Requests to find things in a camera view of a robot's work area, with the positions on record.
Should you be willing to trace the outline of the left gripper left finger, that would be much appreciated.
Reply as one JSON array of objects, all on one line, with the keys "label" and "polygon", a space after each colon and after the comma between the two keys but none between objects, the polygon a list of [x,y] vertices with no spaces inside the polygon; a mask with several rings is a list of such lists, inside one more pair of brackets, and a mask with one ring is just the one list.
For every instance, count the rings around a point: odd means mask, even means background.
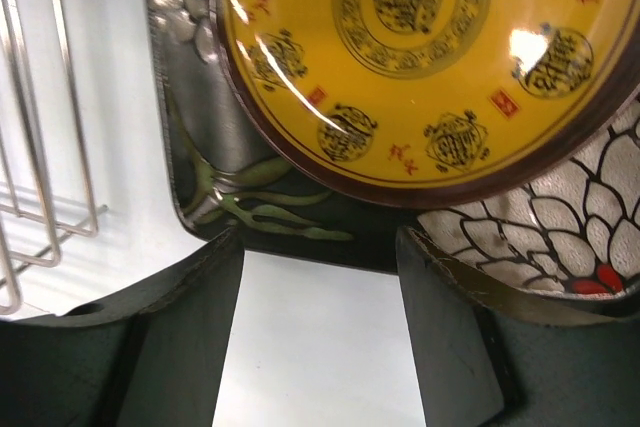
[{"label": "left gripper left finger", "polygon": [[5,426],[209,426],[243,271],[229,228],[62,316],[1,325]]}]

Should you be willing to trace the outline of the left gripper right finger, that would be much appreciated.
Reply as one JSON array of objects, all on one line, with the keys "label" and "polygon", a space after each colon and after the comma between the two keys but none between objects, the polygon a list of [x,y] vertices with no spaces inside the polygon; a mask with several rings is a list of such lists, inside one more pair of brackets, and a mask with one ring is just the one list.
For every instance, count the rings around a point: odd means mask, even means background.
[{"label": "left gripper right finger", "polygon": [[396,259],[430,426],[635,426],[639,296],[560,300],[509,287],[413,227]]}]

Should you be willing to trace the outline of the black floral square plate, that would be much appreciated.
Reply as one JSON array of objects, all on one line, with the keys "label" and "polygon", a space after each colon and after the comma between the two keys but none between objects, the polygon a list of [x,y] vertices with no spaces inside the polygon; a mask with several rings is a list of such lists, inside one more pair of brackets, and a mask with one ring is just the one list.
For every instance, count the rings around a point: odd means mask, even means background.
[{"label": "black floral square plate", "polygon": [[426,212],[333,192],[295,169],[236,101],[214,48],[209,0],[147,0],[170,183],[186,229],[238,225],[253,250],[393,269],[403,225],[465,290],[494,277],[610,317],[639,313],[639,106],[548,174]]}]

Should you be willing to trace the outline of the metal wire dish rack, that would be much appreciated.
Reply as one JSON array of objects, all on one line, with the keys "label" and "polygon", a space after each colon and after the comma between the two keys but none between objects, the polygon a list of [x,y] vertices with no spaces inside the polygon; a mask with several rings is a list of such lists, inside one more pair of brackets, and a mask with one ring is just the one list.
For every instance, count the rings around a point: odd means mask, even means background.
[{"label": "metal wire dish rack", "polygon": [[94,238],[99,233],[99,216],[108,210],[95,200],[94,185],[89,167],[82,114],[79,105],[76,76],[69,45],[62,0],[51,0],[57,42],[60,50],[66,90],[73,120],[75,149],[78,153],[87,215],[77,224],[57,219],[48,159],[36,101],[32,69],[27,52],[20,9],[17,0],[1,0],[1,49],[8,64],[8,74],[16,96],[18,119],[25,142],[26,157],[35,183],[38,213],[20,207],[11,174],[6,149],[1,149],[1,169],[6,178],[10,202],[1,206],[2,213],[26,219],[44,228],[48,244],[33,255],[9,248],[7,234],[1,233],[1,287],[7,292],[7,302],[1,314],[9,316],[19,311],[24,298],[19,276],[31,267],[54,268],[62,261],[62,244],[76,237]]}]

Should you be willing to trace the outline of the yellow round plate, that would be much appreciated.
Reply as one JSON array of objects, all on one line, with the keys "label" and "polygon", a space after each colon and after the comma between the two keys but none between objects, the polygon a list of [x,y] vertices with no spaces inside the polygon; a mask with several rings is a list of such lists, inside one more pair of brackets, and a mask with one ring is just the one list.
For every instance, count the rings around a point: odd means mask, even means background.
[{"label": "yellow round plate", "polygon": [[430,209],[554,168],[639,90],[639,0],[210,0],[261,136],[345,195]]}]

